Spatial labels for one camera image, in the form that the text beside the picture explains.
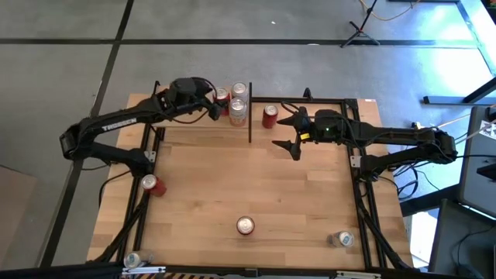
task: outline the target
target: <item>metal bracket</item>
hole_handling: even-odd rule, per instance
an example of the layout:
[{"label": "metal bracket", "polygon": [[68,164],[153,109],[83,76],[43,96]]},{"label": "metal bracket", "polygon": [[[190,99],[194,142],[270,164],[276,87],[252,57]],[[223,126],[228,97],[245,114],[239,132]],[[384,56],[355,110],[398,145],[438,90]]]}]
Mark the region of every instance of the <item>metal bracket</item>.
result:
[{"label": "metal bracket", "polygon": [[361,156],[350,156],[351,167],[360,167]]},{"label": "metal bracket", "polygon": [[381,279],[380,274],[370,274],[364,272],[337,271],[336,278],[343,279]]},{"label": "metal bracket", "polygon": [[356,99],[344,99],[345,104],[347,104],[351,109],[358,109],[358,102]]},{"label": "metal bracket", "polygon": [[246,268],[245,269],[244,277],[248,277],[248,278],[259,277],[258,269],[256,269],[256,268]]},{"label": "metal bracket", "polygon": [[122,275],[131,274],[160,274],[165,273],[166,267],[137,267],[137,268],[123,268]]},{"label": "metal bracket", "polygon": [[305,88],[305,91],[303,92],[303,97],[307,98],[310,102],[313,101],[313,96],[312,93],[310,92],[310,88]]},{"label": "metal bracket", "polygon": [[145,157],[148,158],[148,160],[151,163],[155,163],[155,159],[157,158],[157,152],[155,151],[143,151],[145,153]]}]

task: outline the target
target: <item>can lid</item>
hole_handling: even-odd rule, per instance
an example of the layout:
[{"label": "can lid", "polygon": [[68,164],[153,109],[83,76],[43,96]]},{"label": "can lid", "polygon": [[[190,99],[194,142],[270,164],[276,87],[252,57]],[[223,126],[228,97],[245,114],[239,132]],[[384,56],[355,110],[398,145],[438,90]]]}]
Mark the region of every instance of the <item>can lid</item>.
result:
[{"label": "can lid", "polygon": [[234,98],[231,101],[231,109],[242,110],[245,107],[245,102],[240,98]]},{"label": "can lid", "polygon": [[355,240],[355,237],[351,232],[340,232],[338,237],[341,244],[347,247],[352,246]]},{"label": "can lid", "polygon": [[244,93],[246,91],[246,84],[243,82],[236,82],[232,87],[232,91],[237,94]]},{"label": "can lid", "polygon": [[275,105],[266,105],[265,106],[265,113],[268,115],[276,115],[277,114],[277,107]]},{"label": "can lid", "polygon": [[217,96],[215,98],[218,100],[223,100],[227,98],[227,96],[229,95],[229,93],[225,88],[216,88],[216,89],[217,89]]},{"label": "can lid", "polygon": [[127,268],[137,268],[140,264],[141,259],[138,253],[131,252],[124,258],[124,266]]},{"label": "can lid", "polygon": [[248,234],[253,231],[253,228],[255,227],[255,223],[250,217],[243,216],[238,219],[236,227],[238,228],[238,231],[240,233]]},{"label": "can lid", "polygon": [[153,174],[147,174],[141,179],[141,187],[151,189],[157,184],[157,177]]}]

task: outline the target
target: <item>metal stand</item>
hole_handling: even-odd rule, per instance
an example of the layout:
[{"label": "metal stand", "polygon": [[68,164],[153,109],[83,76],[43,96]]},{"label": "metal stand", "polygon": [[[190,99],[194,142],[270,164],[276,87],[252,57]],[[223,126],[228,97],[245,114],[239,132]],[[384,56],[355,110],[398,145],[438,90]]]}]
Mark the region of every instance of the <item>metal stand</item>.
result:
[{"label": "metal stand", "polygon": [[496,77],[479,87],[467,97],[425,96],[426,105],[494,105],[496,98],[486,98],[496,90]]},{"label": "metal stand", "polygon": [[370,14],[374,10],[374,6],[375,6],[376,3],[377,3],[377,0],[374,0],[374,3],[372,3],[372,6],[367,9],[367,16],[365,17],[365,20],[363,21],[361,27],[358,27],[354,22],[350,21],[350,24],[353,27],[355,27],[356,32],[353,35],[351,35],[351,37],[344,44],[342,44],[340,46],[341,48],[344,48],[347,45],[349,45],[351,43],[351,41],[353,41],[356,37],[368,38],[369,40],[371,40],[373,43],[375,43],[378,46],[381,44],[381,43],[377,42],[374,38],[372,38],[371,36],[369,36],[367,33],[365,33],[363,31],[363,28],[365,27],[365,23],[367,23],[367,20],[369,19]]}]

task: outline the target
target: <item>silver soda can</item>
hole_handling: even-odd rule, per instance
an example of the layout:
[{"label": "silver soda can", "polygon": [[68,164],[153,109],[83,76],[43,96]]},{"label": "silver soda can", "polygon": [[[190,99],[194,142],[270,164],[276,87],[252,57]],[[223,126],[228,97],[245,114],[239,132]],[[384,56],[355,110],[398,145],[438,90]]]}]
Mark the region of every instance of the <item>silver soda can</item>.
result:
[{"label": "silver soda can", "polygon": [[255,222],[248,216],[243,216],[238,219],[236,222],[236,228],[238,229],[238,233],[242,235],[249,235],[255,229]]},{"label": "silver soda can", "polygon": [[229,120],[235,127],[244,126],[246,123],[246,103],[240,98],[234,98],[229,104]]},{"label": "silver soda can", "polygon": [[334,247],[351,247],[355,236],[351,232],[341,231],[327,236],[327,242]]},{"label": "silver soda can", "polygon": [[231,88],[232,98],[240,98],[245,103],[248,102],[248,90],[243,82],[236,82]]},{"label": "silver soda can", "polygon": [[124,258],[124,266],[127,268],[144,267],[152,261],[153,254],[150,251],[133,251]]}]

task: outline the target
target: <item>desk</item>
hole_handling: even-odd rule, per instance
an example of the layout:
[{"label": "desk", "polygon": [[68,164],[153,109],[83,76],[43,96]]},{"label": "desk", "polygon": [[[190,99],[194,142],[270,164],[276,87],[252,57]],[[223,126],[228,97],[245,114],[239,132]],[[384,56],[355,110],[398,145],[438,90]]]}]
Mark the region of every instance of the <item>desk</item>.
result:
[{"label": "desk", "polygon": [[[481,122],[487,122],[485,107],[473,107],[470,114],[468,135],[475,133],[481,128]],[[468,139],[465,146],[465,156],[471,154],[496,155],[496,139],[478,133]],[[441,200],[448,199],[452,202],[460,202],[469,205],[488,215],[496,216],[496,183],[491,179],[477,173],[479,167],[485,167],[496,163],[496,159],[488,157],[463,158],[462,174],[460,183],[448,188],[412,198],[401,203],[404,216],[413,215],[416,212],[425,211],[439,207]]]},{"label": "desk", "polygon": [[[469,233],[484,231],[492,226],[494,221],[489,218],[443,200],[439,209],[429,272],[456,275],[457,252],[461,239]],[[460,247],[460,264],[469,264],[484,278],[492,278],[495,244],[496,229],[468,237]]]},{"label": "desk", "polygon": [[[131,95],[128,107],[148,95]],[[374,100],[359,100],[362,121],[380,126]],[[167,193],[150,199],[142,249],[152,250],[154,264],[223,267],[363,269],[363,255],[345,146],[302,146],[294,162],[273,140],[294,140],[289,126],[261,125],[264,103],[253,103],[252,143],[248,128],[231,127],[227,118],[205,117],[192,125],[162,122],[155,174]],[[338,105],[304,104],[308,114]],[[181,120],[198,114],[183,115]],[[289,116],[279,108],[279,119]],[[143,125],[120,130],[117,147],[139,146]],[[368,153],[386,154],[373,145]],[[109,177],[126,171],[112,166]],[[122,227],[130,175],[107,184],[98,213],[88,259],[99,256]],[[404,262],[412,264],[396,188],[387,181],[374,183],[381,229]],[[236,231],[236,220],[249,215],[256,228],[249,236]],[[349,249],[331,248],[326,236],[340,230],[355,234]],[[130,234],[128,249],[132,245]],[[369,232],[372,262],[377,266],[374,237]]]}]

